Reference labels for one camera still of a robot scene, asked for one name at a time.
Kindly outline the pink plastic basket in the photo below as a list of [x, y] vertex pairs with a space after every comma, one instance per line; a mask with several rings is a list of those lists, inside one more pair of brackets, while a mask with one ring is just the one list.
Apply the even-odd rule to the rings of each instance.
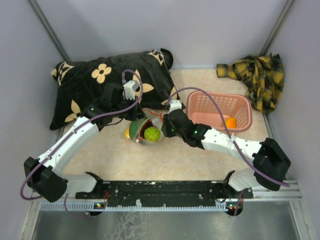
[[209, 95], [216, 104], [201, 91], [188, 95], [185, 113], [193, 123], [208, 125], [223, 132], [225, 128], [222, 120], [234, 118], [235, 128], [227, 127], [234, 134], [245, 132], [252, 126], [252, 107], [246, 97], [213, 92]]

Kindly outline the yellow toy mango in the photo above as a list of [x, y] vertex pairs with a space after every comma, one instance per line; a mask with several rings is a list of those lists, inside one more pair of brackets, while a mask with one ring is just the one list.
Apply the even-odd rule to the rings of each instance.
[[130, 137], [130, 129], [129, 129], [129, 128], [126, 129], [124, 135], [125, 135], [125, 137], [126, 137], [127, 139], [130, 139], [130, 138], [131, 138], [131, 137]]

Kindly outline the green bumpy toy fruit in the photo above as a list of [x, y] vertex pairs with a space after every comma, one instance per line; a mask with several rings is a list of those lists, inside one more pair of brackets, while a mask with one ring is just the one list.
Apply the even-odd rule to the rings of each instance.
[[161, 133], [157, 127], [148, 127], [145, 129], [143, 136], [148, 141], [157, 142], [160, 139]]

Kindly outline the watermelon slice toy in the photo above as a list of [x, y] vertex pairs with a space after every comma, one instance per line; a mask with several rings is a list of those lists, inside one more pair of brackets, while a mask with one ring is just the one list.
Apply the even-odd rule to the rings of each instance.
[[131, 122], [129, 125], [130, 139], [133, 141], [140, 141], [144, 139], [144, 131], [149, 123], [149, 118], [141, 118]]

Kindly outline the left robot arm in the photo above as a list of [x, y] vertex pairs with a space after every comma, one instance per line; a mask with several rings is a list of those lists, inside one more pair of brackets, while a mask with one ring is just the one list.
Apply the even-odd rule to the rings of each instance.
[[135, 95], [138, 87], [134, 80], [123, 84], [108, 83], [102, 96], [84, 108], [60, 140], [39, 157], [25, 160], [22, 186], [28, 186], [50, 203], [65, 194], [87, 193], [95, 199], [101, 197], [104, 186], [92, 173], [66, 175], [63, 171], [81, 147], [113, 118], [137, 117], [137, 105], [141, 99]]

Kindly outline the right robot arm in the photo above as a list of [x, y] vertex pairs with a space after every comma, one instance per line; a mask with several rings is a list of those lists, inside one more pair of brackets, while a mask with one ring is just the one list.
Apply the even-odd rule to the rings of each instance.
[[223, 185], [227, 197], [235, 198], [242, 190], [257, 186], [271, 191], [289, 187], [284, 180], [291, 161], [273, 138], [267, 137], [264, 141], [242, 139], [205, 124], [193, 123], [181, 109], [165, 114], [163, 120], [162, 130], [166, 137], [179, 137], [190, 147], [224, 153], [248, 165], [227, 177]]

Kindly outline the orange toy fruit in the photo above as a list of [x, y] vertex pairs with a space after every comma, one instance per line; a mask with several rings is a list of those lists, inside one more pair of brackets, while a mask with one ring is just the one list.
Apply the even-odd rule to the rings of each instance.
[[228, 129], [236, 129], [237, 120], [234, 117], [228, 117], [225, 119], [225, 125]]

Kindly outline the clear zip top bag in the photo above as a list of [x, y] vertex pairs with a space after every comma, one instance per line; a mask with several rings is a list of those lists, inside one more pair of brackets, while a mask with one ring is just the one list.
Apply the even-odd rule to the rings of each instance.
[[142, 115], [142, 119], [144, 118], [148, 118], [150, 119], [150, 122], [149, 124], [146, 126], [146, 129], [149, 128], [149, 127], [156, 127], [159, 129], [160, 131], [160, 138], [157, 142], [152, 142], [152, 141], [148, 141], [146, 140], [145, 138], [144, 139], [141, 139], [139, 141], [133, 141], [131, 139], [128, 139], [128, 140], [131, 140], [135, 143], [139, 143], [141, 145], [153, 145], [153, 144], [157, 144], [157, 143], [160, 143], [162, 142], [164, 139], [165, 139], [165, 136], [164, 136], [164, 133], [162, 132], [162, 125], [163, 125], [163, 113], [158, 113], [150, 108], [143, 108], [142, 109], [142, 112], [143, 112], [143, 115]]

